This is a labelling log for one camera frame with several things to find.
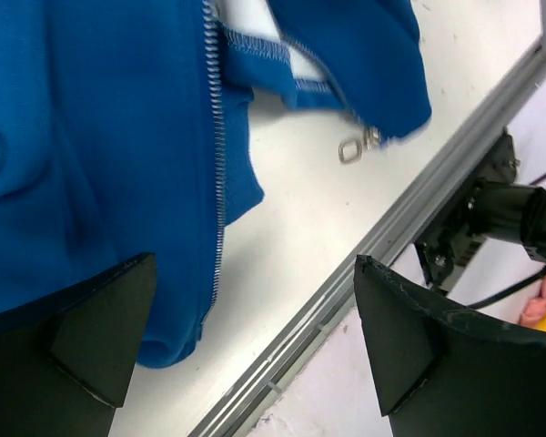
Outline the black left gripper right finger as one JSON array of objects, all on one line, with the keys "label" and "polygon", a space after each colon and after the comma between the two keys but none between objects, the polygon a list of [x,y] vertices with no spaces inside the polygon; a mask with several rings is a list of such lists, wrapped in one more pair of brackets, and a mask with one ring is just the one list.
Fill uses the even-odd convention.
[{"label": "black left gripper right finger", "polygon": [[354,290],[396,436],[546,436],[546,332],[422,288],[369,256]]}]

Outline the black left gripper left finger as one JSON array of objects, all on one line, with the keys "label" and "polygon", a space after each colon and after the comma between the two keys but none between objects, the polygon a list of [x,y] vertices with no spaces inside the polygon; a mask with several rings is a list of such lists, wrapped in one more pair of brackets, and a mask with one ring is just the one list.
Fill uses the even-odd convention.
[{"label": "black left gripper left finger", "polygon": [[107,436],[155,296],[141,253],[0,313],[0,436]]}]

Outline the blue zip-up jacket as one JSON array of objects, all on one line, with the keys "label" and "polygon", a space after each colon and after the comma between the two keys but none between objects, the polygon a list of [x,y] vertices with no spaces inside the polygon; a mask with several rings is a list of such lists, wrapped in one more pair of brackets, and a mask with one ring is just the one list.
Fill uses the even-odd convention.
[{"label": "blue zip-up jacket", "polygon": [[0,1],[0,312],[151,252],[137,360],[188,357],[263,199],[257,88],[380,141],[431,115],[408,1]]}]

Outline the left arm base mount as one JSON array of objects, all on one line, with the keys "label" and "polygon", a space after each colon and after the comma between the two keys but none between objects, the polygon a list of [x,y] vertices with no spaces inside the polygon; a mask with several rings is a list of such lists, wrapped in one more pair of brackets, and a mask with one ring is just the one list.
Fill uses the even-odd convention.
[{"label": "left arm base mount", "polygon": [[518,175],[513,137],[503,130],[482,161],[453,193],[414,242],[430,290],[448,295],[485,242],[468,225],[476,189],[484,182],[513,183]]}]

